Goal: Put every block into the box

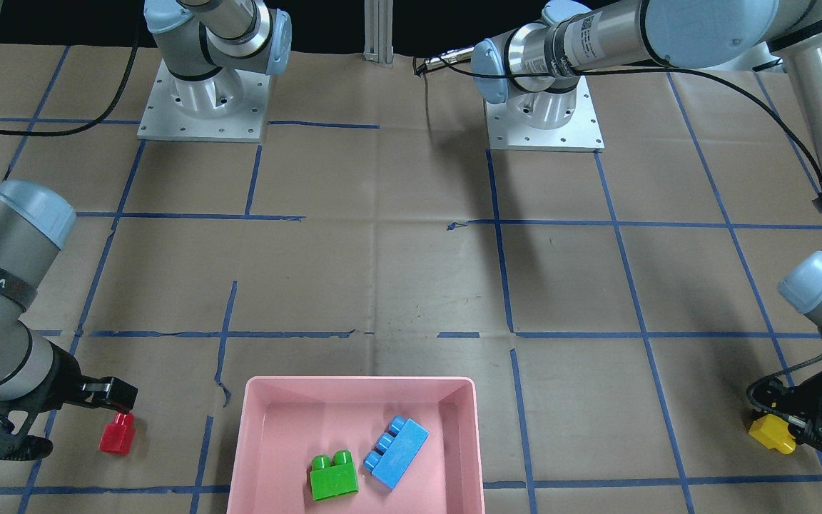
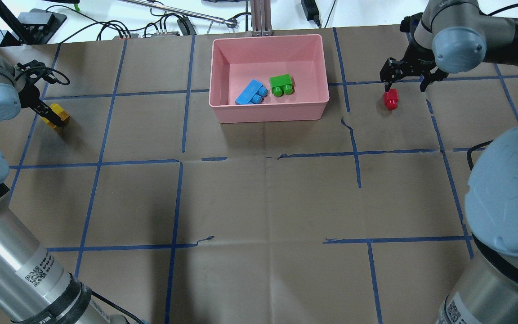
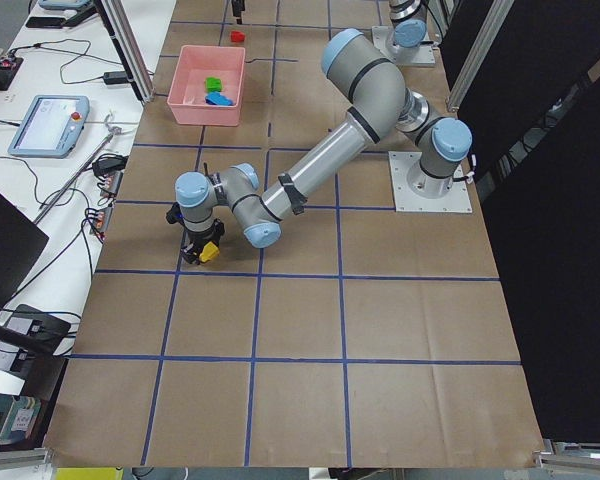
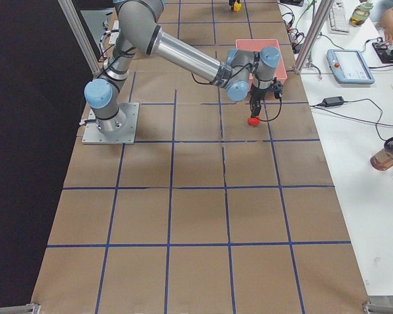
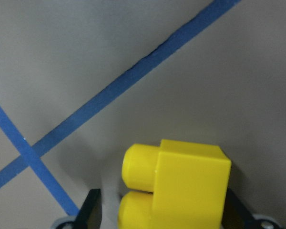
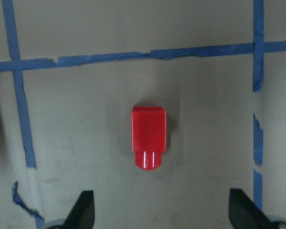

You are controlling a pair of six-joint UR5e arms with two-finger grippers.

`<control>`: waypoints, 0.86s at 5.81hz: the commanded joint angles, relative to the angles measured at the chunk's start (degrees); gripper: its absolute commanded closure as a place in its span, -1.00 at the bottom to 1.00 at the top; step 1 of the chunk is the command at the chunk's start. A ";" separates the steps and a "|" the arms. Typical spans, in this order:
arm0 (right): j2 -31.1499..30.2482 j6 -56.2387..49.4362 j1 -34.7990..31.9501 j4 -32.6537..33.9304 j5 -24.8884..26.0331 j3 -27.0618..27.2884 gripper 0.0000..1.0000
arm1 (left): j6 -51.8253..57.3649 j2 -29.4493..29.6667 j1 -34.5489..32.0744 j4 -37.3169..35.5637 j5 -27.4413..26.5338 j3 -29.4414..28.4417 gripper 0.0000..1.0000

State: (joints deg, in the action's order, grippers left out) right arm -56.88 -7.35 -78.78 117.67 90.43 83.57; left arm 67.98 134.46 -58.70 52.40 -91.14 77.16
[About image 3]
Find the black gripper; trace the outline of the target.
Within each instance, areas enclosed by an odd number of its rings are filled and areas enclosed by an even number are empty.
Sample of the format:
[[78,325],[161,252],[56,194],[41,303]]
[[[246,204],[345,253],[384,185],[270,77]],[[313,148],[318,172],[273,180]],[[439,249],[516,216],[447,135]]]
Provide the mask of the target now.
[[221,220],[214,219],[211,226],[203,231],[195,232],[188,227],[184,227],[184,231],[187,240],[181,247],[180,256],[185,262],[200,265],[200,254],[206,243],[208,260],[214,260],[220,255],[220,241],[225,234],[225,226]]

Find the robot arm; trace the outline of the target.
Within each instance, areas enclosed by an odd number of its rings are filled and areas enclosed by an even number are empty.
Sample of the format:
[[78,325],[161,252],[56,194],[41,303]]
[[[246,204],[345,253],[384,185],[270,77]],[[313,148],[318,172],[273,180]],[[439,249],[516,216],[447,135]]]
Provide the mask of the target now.
[[421,151],[408,174],[412,190],[425,198],[440,198],[449,190],[473,143],[464,122],[441,115],[410,90],[398,67],[357,29],[345,29],[329,41],[321,69],[350,103],[344,120],[265,191],[249,163],[215,173],[186,172],[176,179],[176,200],[166,220],[183,227],[180,256],[185,262],[201,264],[218,256],[225,233],[214,214],[218,206],[231,210],[253,247],[272,245],[286,217],[302,214],[318,187],[393,129]]
[[392,31],[387,47],[392,53],[419,47],[427,35],[427,11],[421,0],[390,0]]

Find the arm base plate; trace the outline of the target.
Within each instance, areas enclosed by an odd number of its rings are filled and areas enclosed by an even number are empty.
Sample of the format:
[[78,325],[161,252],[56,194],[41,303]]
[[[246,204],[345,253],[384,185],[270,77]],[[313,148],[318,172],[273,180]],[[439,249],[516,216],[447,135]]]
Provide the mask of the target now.
[[420,152],[388,153],[395,210],[417,214],[472,214],[466,181],[455,182],[455,175],[462,174],[461,165],[456,165],[451,177],[436,179],[421,169],[420,157]]
[[374,46],[389,60],[398,66],[433,68],[436,60],[433,43],[425,35],[424,41],[414,47],[393,45],[393,28],[390,26],[373,26],[372,40]]

